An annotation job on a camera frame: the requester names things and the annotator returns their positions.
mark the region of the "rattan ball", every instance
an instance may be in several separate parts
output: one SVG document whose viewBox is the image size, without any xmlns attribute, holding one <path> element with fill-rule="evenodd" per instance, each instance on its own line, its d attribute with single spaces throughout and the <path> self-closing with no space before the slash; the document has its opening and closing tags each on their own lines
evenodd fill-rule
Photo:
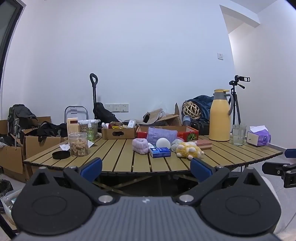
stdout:
<svg viewBox="0 0 296 241">
<path fill-rule="evenodd" d="M 200 118 L 200 109 L 197 104 L 192 101 L 184 102 L 182 106 L 184 115 L 190 116 L 192 119 L 197 120 Z"/>
</svg>

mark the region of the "yellow plush toy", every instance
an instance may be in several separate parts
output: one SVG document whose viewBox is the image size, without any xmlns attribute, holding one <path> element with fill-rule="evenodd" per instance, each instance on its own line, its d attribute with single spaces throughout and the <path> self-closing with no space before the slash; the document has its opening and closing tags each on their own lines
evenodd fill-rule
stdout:
<svg viewBox="0 0 296 241">
<path fill-rule="evenodd" d="M 199 158 L 204 152 L 196 145 L 196 142 L 181 142 L 176 149 L 177 157 L 188 158 L 191 160 L 194 157 Z"/>
</svg>

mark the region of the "trash bin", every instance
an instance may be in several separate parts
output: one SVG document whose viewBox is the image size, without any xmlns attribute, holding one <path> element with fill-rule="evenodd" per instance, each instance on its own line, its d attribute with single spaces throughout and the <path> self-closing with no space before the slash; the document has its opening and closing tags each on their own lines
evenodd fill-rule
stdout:
<svg viewBox="0 0 296 241">
<path fill-rule="evenodd" d="M 10 191 L 13 191 L 10 181 L 0 179 L 0 197 L 4 197 Z M 2 202 L 0 202 L 0 214 L 5 214 Z"/>
</svg>

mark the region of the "blue medicine box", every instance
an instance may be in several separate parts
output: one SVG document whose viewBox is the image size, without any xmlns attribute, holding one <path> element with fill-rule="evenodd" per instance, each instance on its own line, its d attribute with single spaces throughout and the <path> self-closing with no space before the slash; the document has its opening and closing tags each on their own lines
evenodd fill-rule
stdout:
<svg viewBox="0 0 296 241">
<path fill-rule="evenodd" d="M 164 147 L 164 148 L 150 148 L 149 152 L 150 152 L 150 155 L 153 158 L 170 156 L 170 149 L 168 149 L 167 147 Z"/>
</svg>

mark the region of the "blue gripper pad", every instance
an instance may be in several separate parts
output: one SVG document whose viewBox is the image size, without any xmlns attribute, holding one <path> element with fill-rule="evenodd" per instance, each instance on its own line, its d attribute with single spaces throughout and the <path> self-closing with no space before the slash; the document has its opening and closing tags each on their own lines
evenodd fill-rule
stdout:
<svg viewBox="0 0 296 241">
<path fill-rule="evenodd" d="M 102 171 L 101 158 L 95 158 L 79 168 L 79 174 L 89 182 L 93 182 Z"/>
<path fill-rule="evenodd" d="M 190 162 L 191 173 L 199 182 L 203 182 L 208 177 L 212 176 L 215 169 L 198 158 L 193 158 Z"/>
<path fill-rule="evenodd" d="M 285 151 L 286 158 L 296 158 L 296 149 L 287 149 Z"/>
</svg>

